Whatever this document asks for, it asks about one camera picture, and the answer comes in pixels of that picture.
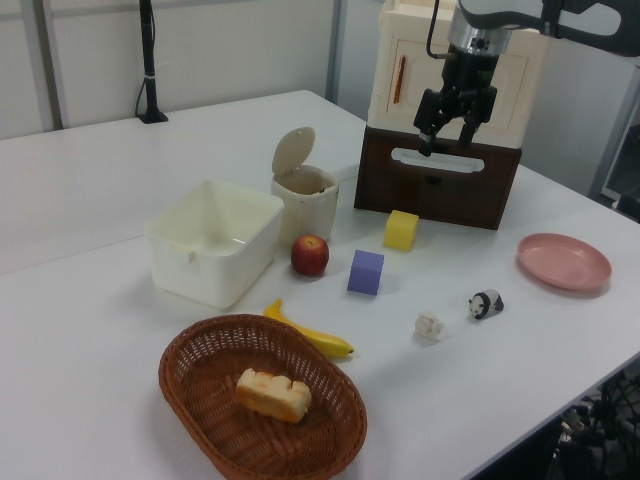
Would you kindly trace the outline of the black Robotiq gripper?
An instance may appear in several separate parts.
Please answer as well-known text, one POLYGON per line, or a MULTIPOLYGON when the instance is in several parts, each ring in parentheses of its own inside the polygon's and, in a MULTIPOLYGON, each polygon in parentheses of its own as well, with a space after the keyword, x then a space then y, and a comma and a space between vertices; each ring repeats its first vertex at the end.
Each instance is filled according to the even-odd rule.
POLYGON ((473 137, 483 123, 491 119, 497 89, 491 85, 499 56, 469 53, 454 44, 444 64, 441 92, 426 89, 417 108, 413 125, 418 129, 418 151, 430 157, 438 132, 451 118, 462 118, 458 145, 471 146, 473 137))

